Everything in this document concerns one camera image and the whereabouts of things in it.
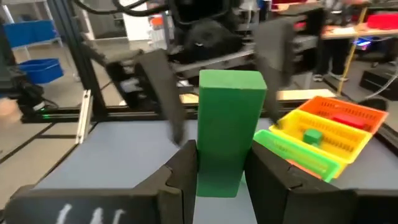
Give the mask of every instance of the small green block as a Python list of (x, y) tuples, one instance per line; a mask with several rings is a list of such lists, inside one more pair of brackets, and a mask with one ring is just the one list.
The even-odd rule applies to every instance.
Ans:
[(304, 133), (303, 142), (319, 147), (322, 142), (322, 133), (315, 129), (308, 129)]

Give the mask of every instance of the green block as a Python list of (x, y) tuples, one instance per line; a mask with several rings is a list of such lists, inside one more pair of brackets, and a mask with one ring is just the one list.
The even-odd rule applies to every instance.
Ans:
[(259, 72), (202, 70), (197, 196), (235, 197), (267, 86)]
[(322, 132), (315, 129), (308, 129), (304, 132), (303, 142), (319, 147), (322, 142)]

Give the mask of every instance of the blue plastic crate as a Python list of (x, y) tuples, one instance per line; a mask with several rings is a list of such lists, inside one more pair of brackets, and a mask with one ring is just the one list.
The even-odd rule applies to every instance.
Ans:
[(19, 64), (34, 84), (45, 84), (63, 76), (60, 62), (56, 58), (28, 60)]
[(58, 33), (52, 21), (35, 21), (33, 24), (35, 42), (51, 40), (58, 37)]
[(18, 22), (4, 25), (4, 31), (11, 47), (20, 47), (36, 42), (32, 23)]

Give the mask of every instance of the plastic basket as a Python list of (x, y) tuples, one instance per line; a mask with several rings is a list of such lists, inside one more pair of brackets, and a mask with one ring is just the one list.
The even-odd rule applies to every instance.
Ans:
[(339, 171), (339, 163), (319, 155), (303, 145), (284, 139), (267, 130), (255, 133), (254, 140), (285, 160), (293, 160), (297, 164), (319, 175), (329, 182)]
[(360, 119), (364, 124), (364, 131), (375, 134), (380, 125), (387, 118), (388, 113), (379, 111), (365, 106), (359, 106), (353, 103), (336, 100), (333, 98), (325, 98), (316, 96), (308, 100), (300, 110), (321, 116), (323, 118), (332, 119), (334, 115), (344, 114)]
[(60, 62), (56, 58), (28, 60), (19, 64), (34, 84), (45, 84), (63, 76)]
[(32, 22), (5, 24), (4, 31), (12, 48), (32, 44), (35, 42)]
[[(340, 169), (335, 177), (338, 177), (346, 166), (355, 161), (372, 134), (344, 124), (331, 121), (313, 114), (293, 110), (280, 120), (282, 129), (271, 126), (270, 130), (280, 137), (293, 141), (299, 146), (309, 149), (317, 154), (336, 161)], [(304, 143), (304, 132), (308, 129), (316, 129), (323, 134), (320, 148)]]
[(53, 21), (35, 21), (32, 25), (35, 42), (51, 40), (58, 36)]

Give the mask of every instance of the table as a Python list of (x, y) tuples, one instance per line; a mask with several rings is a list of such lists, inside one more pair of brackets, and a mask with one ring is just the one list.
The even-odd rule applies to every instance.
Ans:
[[(365, 23), (359, 24), (356, 27), (339, 27), (339, 26), (327, 26), (326, 31), (322, 34), (322, 39), (350, 39), (355, 37), (366, 37), (366, 36), (383, 36), (383, 35), (397, 35), (398, 29), (393, 30), (380, 30), (371, 29), (366, 26)], [(351, 60), (346, 62), (347, 66), (351, 64)], [(312, 74), (309, 73), (306, 77), (304, 88), (309, 89), (312, 82)]]
[[(196, 139), (197, 121), (187, 121), (187, 135)], [(260, 119), (258, 129), (267, 129)], [(86, 141), (35, 187), (36, 189), (132, 188), (177, 152), (165, 121), (100, 123)], [(398, 159), (372, 139), (357, 161), (333, 185), (345, 188), (398, 188)], [(197, 197), (194, 224), (255, 224), (248, 189), (236, 198)]]
[(280, 3), (280, 4), (275, 4), (278, 9), (272, 9), (272, 12), (280, 12), (284, 11), (289, 8), (289, 6), (296, 5), (296, 4), (307, 4), (307, 3), (315, 3), (318, 2), (317, 0), (307, 0), (306, 2), (292, 2), (292, 3)]
[(339, 27), (339, 26), (327, 26), (326, 32), (322, 35), (322, 39), (345, 39), (352, 38), (356, 35), (360, 37), (366, 36), (383, 36), (383, 35), (396, 35), (398, 34), (398, 29), (393, 30), (380, 30), (380, 29), (371, 29), (366, 26), (366, 23), (362, 23), (358, 26), (357, 29), (354, 27)]

